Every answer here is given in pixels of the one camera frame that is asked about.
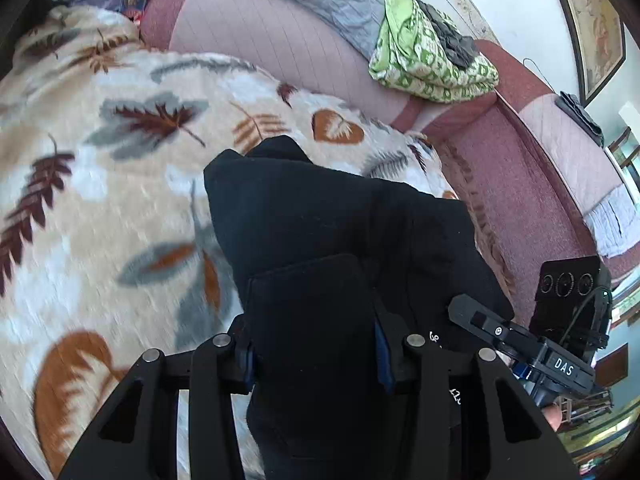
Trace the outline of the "right hand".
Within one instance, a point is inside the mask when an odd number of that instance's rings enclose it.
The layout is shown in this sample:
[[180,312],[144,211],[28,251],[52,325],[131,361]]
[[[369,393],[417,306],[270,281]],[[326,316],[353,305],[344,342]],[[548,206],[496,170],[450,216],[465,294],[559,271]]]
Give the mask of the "right hand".
[[562,411],[558,404],[552,403],[541,409],[553,431],[558,431],[562,424]]

